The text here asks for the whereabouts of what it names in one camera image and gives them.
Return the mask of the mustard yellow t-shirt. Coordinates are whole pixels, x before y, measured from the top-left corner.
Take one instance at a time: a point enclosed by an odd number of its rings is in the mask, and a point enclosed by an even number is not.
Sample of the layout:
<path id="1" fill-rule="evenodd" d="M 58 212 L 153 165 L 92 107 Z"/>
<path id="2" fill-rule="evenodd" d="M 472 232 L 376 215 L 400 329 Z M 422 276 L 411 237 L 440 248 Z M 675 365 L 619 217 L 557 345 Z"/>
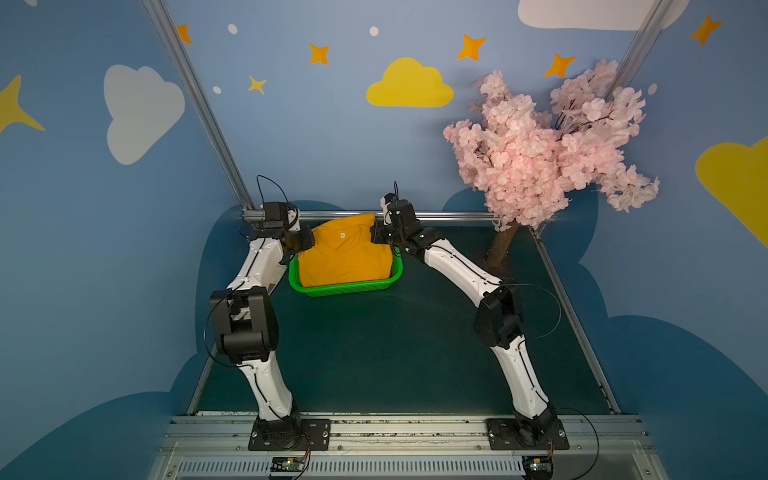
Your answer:
<path id="1" fill-rule="evenodd" d="M 301 285 L 317 288 L 388 279 L 393 254 L 386 244 L 372 241 L 375 221 L 374 214 L 362 214 L 313 228 L 314 246 L 298 256 Z"/>

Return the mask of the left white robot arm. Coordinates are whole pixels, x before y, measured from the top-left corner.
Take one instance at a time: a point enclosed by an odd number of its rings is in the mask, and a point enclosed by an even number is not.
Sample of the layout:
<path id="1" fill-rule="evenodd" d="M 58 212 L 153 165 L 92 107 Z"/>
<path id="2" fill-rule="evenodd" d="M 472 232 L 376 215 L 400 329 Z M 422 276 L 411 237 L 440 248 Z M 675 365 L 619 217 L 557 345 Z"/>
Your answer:
<path id="1" fill-rule="evenodd" d="M 306 225 L 260 230 L 249 241 L 234 280 L 210 297 L 216 347 L 243 374 L 258 405 L 252 450 L 288 450 L 304 438 L 300 414 L 277 360 L 279 325 L 270 293 L 286 272 L 288 258 L 314 244 Z"/>

